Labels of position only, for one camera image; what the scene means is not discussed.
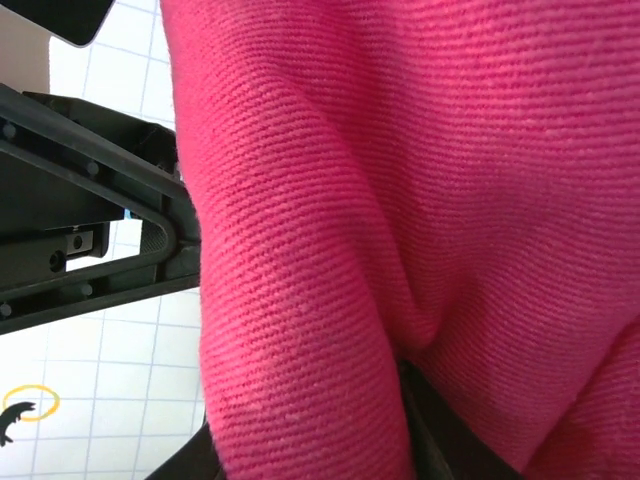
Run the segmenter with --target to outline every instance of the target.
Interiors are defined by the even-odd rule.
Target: grid line
[[[143,435],[145,438],[178,438],[178,437],[187,437],[189,433],[149,433]],[[94,435],[92,438],[105,439],[105,438],[140,438],[140,435]],[[86,440],[87,437],[84,435],[71,435],[68,437],[43,437],[41,440]],[[13,440],[14,443],[20,442],[33,442],[33,438],[16,438]]]
[[[191,412],[191,432],[195,433],[195,431],[197,431],[194,428],[194,425],[196,423],[196,410],[198,409],[198,393],[200,392],[200,382],[202,380],[200,379],[200,375],[198,375],[198,381],[196,382],[196,393],[193,396],[193,411]]]
[[[144,53],[134,52],[133,50],[129,50],[129,49],[124,48],[124,47],[118,47],[116,45],[109,45],[108,43],[103,43],[103,42],[100,42],[100,41],[95,41],[95,42],[92,43],[92,45],[96,45],[98,47],[108,48],[109,50],[116,50],[116,51],[122,52],[122,53],[129,53],[131,55],[135,55],[136,57],[146,58],[149,61],[158,62],[158,63],[164,63],[165,65],[169,65],[169,62],[166,61],[166,60],[161,60],[159,58],[153,58],[153,57],[145,55]]]
[[[47,325],[47,334],[45,337],[44,343],[44,365],[42,366],[42,383],[40,385],[45,385],[45,381],[47,379],[47,353],[49,352],[49,333],[51,332],[51,324]],[[44,391],[40,390],[40,398],[38,406],[40,407],[40,415],[42,415],[42,400],[44,399]],[[33,472],[36,469],[36,458],[38,454],[38,441],[40,440],[40,422],[36,424],[36,441],[33,445],[33,457],[31,458],[31,471]]]
[[[158,11],[158,2],[156,2],[153,10],[147,10],[146,8],[138,7],[136,5],[129,5],[128,3],[123,3],[120,1],[116,3],[122,7],[127,7],[127,8],[130,8],[131,10],[137,10],[139,12],[150,13],[152,15],[156,15],[157,14],[156,12]]]
[[[114,240],[117,235],[118,235],[118,225],[116,224],[113,232]],[[91,456],[91,439],[92,439],[92,433],[93,433],[93,421],[96,414],[96,396],[98,395],[98,379],[100,378],[100,357],[102,356],[102,340],[104,339],[104,315],[105,315],[105,311],[102,312],[102,325],[100,325],[100,342],[98,344],[98,361],[96,362],[97,363],[96,379],[95,379],[96,382],[93,387],[93,401],[91,404],[91,420],[89,421],[89,443],[87,444],[87,458],[85,459],[85,462],[84,462],[85,477],[86,477],[86,473],[89,470],[89,458]]]
[[[152,322],[143,322],[142,320],[120,320],[118,318],[105,318],[105,320],[107,322],[142,323],[144,325],[154,325],[154,323]],[[191,330],[193,329],[200,330],[200,325],[181,325],[178,323],[164,323],[164,322],[159,323],[159,325],[163,327],[180,327],[180,328],[189,328]]]
[[[162,308],[162,297],[160,297],[160,308],[158,308],[158,318],[156,321],[156,331],[153,336],[153,347],[151,349],[151,361],[156,354],[156,345],[158,344],[158,327],[160,326],[160,309]],[[140,435],[138,440],[138,448],[136,449],[136,456],[133,461],[133,473],[131,474],[131,480],[134,480],[136,467],[138,466],[138,460],[140,458],[140,445],[142,444],[142,436],[144,432],[144,420],[147,416],[147,407],[149,406],[149,392],[151,390],[151,375],[153,374],[153,366],[149,368],[149,378],[147,379],[147,395],[144,400],[144,407],[142,408],[142,422],[140,423]]]
[[[84,76],[84,83],[82,85],[82,98],[87,98],[87,84],[89,83],[89,70],[91,70],[91,56],[93,53],[93,45],[89,47],[89,55],[87,56],[87,70]]]
[[[26,401],[38,400],[38,398],[31,398],[31,397],[19,397],[19,398],[20,400],[26,400]],[[103,402],[111,402],[111,401],[113,402],[144,402],[145,401],[144,398],[121,398],[121,397],[60,397],[60,401],[62,400],[67,400],[69,402],[71,401],[79,402],[81,400],[86,400],[86,401],[97,400],[97,401],[103,401]],[[152,402],[193,403],[192,399],[186,400],[184,398],[177,398],[177,399],[176,398],[151,398],[150,400]]]
[[[84,471],[73,471],[73,472],[51,472],[51,473],[22,473],[22,474],[18,474],[18,475],[1,475],[0,474],[0,478],[9,478],[9,479],[16,479],[16,478],[38,478],[38,477],[48,477],[51,475],[82,475],[82,474],[87,474],[87,473],[103,473],[103,474],[111,474],[111,473],[131,473],[131,470],[100,470],[99,472],[84,472]],[[149,473],[148,470],[134,470],[133,474],[135,475],[136,473]]]
[[[148,323],[148,322],[142,322],[145,325],[153,325],[153,323]],[[188,329],[194,329],[197,327],[191,327],[191,326],[187,326],[187,325],[166,325],[166,326],[173,326],[173,327],[184,327],[184,328],[188,328]],[[181,368],[184,370],[196,370],[199,367],[197,366],[190,366],[190,365],[175,365],[175,364],[171,364],[171,363],[155,363],[155,362],[130,362],[130,361],[124,361],[124,360],[78,360],[78,359],[70,359],[70,360],[65,360],[65,359],[48,359],[48,360],[44,360],[44,359],[38,359],[38,358],[34,358],[32,360],[33,362],[50,362],[50,363],[57,363],[57,362],[64,362],[64,363],[102,363],[102,364],[114,364],[114,365],[138,365],[138,366],[151,366],[151,367],[166,367],[166,368]]]
[[[149,69],[151,67],[151,51],[153,50],[153,32],[156,28],[155,14],[157,12],[158,12],[158,3],[156,3],[155,5],[155,9],[153,11],[154,18],[153,18],[153,21],[151,22],[151,35],[149,36],[149,50],[147,51],[147,67],[144,72],[144,84],[143,84],[144,86],[142,87],[142,96],[140,97],[140,113],[142,113],[142,107],[144,106],[144,98],[147,93],[147,81],[149,80]]]

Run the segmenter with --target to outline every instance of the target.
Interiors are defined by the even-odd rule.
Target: screw hole
[[[87,164],[87,173],[89,173],[90,176],[95,177],[100,173],[100,167],[96,162],[89,162]]]
[[[12,312],[13,310],[11,309],[11,305],[9,305],[8,303],[3,303],[2,305],[0,305],[0,315],[2,315],[3,317],[11,316]]]
[[[16,127],[9,122],[5,123],[2,127],[2,135],[7,140],[13,140],[13,137],[16,136]]]
[[[49,257],[49,268],[52,272],[57,273],[60,272],[65,265],[64,253],[60,250],[57,250]]]
[[[90,297],[93,295],[93,287],[88,283],[85,283],[80,287],[80,292],[82,292],[85,297]]]

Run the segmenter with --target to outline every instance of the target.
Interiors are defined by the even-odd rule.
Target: black plastic part
[[[78,46],[98,33],[115,0],[0,0],[0,5]]]
[[[226,480],[215,451],[209,425],[204,424],[184,447],[147,480]]]
[[[98,224],[107,225],[104,220],[109,215],[105,212],[111,211],[110,205],[119,212],[130,210],[143,220],[141,254],[66,272],[56,267],[60,261],[57,252],[63,253],[64,260],[74,254],[67,249],[73,247],[75,238],[68,235],[78,231],[77,225],[72,230],[56,229],[53,236],[38,222],[33,223],[35,230],[4,232],[0,235],[0,259],[6,258],[11,248],[47,240],[43,240],[46,248],[40,245],[31,250],[40,252],[38,260],[32,260],[41,269],[37,275],[14,278],[2,266],[0,275],[6,280],[0,282],[0,304],[10,307],[10,315],[0,312],[0,335],[196,287],[200,231],[176,170],[173,132],[80,100],[29,96],[32,98],[0,85],[0,131],[4,132],[0,136],[0,177],[14,171],[5,167],[15,164],[46,172],[62,181],[40,185],[50,188],[52,195],[62,195],[60,188],[74,187],[104,201],[105,209],[94,219]],[[18,207],[29,203],[29,178],[13,180],[23,188],[11,203]],[[5,207],[14,208],[7,202],[0,204],[0,218],[5,218]],[[94,239],[99,243],[96,248],[104,253],[108,230],[103,228],[101,232],[100,239],[95,233]],[[64,244],[61,233],[65,234]]]
[[[21,141],[15,145],[30,143],[28,138],[15,140]],[[48,151],[48,155],[57,153],[53,148]],[[121,207],[47,171],[12,161],[10,155],[0,152],[0,164],[0,236],[110,222],[124,216]]]
[[[523,477],[484,444],[409,362],[399,368],[418,480]]]

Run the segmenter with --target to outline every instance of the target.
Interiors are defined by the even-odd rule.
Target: pink fabric
[[[231,480],[412,477],[394,356],[640,477],[640,2],[164,0]]]

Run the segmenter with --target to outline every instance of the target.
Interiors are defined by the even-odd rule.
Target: black plastic frame
[[[115,0],[0,0],[0,6],[78,47],[91,43]]]
[[[114,121],[131,120],[109,113]],[[64,154],[43,155],[42,142],[52,151],[62,148]],[[199,226],[187,191],[174,174],[4,85],[0,153],[130,210],[162,240],[155,242],[158,248],[141,248],[134,257],[3,287],[0,335],[198,286]],[[176,155],[175,143],[169,153]],[[16,181],[24,182],[28,195],[28,179]]]

